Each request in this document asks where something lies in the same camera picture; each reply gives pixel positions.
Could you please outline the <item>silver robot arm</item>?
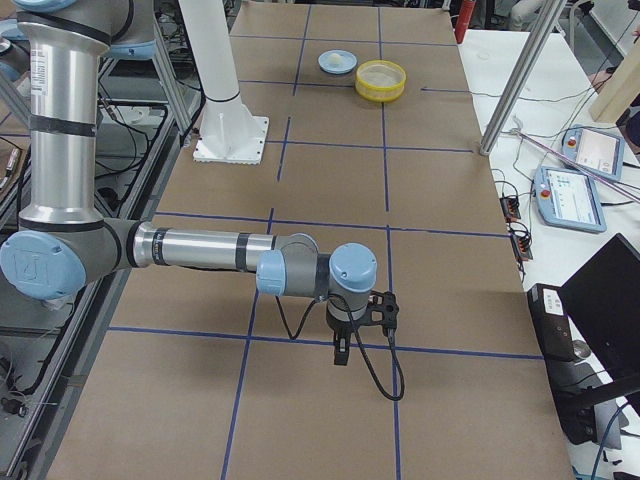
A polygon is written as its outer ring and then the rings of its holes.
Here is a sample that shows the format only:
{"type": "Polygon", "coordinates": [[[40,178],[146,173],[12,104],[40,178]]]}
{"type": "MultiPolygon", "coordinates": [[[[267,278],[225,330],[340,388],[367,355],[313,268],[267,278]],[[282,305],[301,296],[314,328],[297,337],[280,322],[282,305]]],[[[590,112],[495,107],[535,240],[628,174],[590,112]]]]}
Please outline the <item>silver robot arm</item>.
{"type": "Polygon", "coordinates": [[[53,301],[115,271],[150,265],[250,272],[259,292],[325,302],[334,361],[344,365],[371,321],[377,261],[364,245],[330,254],[305,234],[271,236],[159,228],[107,219],[94,205],[99,62],[156,51],[149,1],[20,1],[30,43],[31,195],[1,247],[21,293],[53,301]]]}

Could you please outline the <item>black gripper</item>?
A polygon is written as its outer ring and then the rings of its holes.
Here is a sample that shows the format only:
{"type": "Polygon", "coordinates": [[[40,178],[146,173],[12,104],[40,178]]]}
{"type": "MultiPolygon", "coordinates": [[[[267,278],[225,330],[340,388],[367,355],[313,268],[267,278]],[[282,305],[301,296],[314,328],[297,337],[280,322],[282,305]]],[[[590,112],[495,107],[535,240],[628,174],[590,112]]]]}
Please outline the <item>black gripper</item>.
{"type": "Polygon", "coordinates": [[[354,332],[349,320],[342,321],[333,316],[327,317],[327,324],[333,331],[334,364],[347,366],[349,361],[349,345],[354,332]]]}

